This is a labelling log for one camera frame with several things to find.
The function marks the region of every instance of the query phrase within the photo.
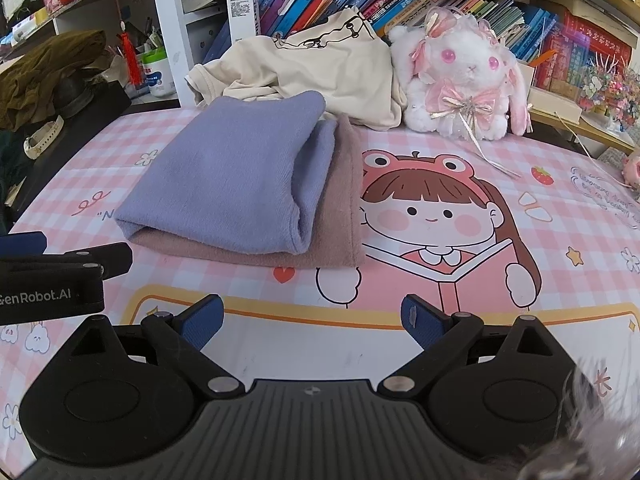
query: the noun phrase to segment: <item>cartoon hand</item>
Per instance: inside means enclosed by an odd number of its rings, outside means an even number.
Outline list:
[[[507,288],[513,303],[521,308],[536,301],[536,285],[533,283],[533,278],[520,264],[507,266]]]
[[[316,285],[322,297],[332,303],[348,305],[358,296],[362,276],[356,269],[318,269]]]

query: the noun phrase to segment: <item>frog headband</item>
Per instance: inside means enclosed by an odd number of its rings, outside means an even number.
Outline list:
[[[484,204],[491,202],[486,192],[471,180],[471,177],[474,176],[471,164],[455,155],[438,155],[433,162],[429,162],[417,158],[399,160],[392,153],[383,150],[369,150],[362,154],[362,161],[365,171],[362,181],[363,193],[377,179],[391,171],[427,170],[448,175],[467,186]]]

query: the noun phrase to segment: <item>pink bunny eye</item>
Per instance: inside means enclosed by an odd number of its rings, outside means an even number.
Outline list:
[[[456,60],[456,53],[450,48],[443,50],[441,56],[445,63],[453,63]]]

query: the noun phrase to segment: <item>ribbed black surface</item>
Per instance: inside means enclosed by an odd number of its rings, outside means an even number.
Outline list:
[[[20,480],[468,480],[410,402],[368,381],[256,381],[210,402],[180,441],[136,463],[81,469],[40,460]]]

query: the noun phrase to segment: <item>brown folded cloth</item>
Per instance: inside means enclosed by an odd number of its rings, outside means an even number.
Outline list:
[[[260,267],[356,267],[364,260],[360,235],[362,151],[347,116],[338,118],[334,158],[314,220],[311,246],[304,254],[241,254],[145,227],[130,241],[172,256]]]
[[[65,32],[49,38],[0,73],[0,129],[44,120],[54,87],[104,50],[103,30]]]

